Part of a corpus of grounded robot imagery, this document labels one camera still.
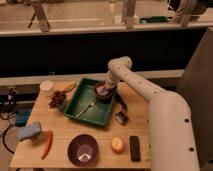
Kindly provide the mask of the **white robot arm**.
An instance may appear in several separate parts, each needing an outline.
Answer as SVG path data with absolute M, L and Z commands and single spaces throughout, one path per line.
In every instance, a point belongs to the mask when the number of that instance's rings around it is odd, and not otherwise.
M 151 171 L 200 171 L 191 110 L 176 92 L 132 72 L 129 57 L 108 62 L 106 84 L 115 87 L 123 80 L 148 103 Z

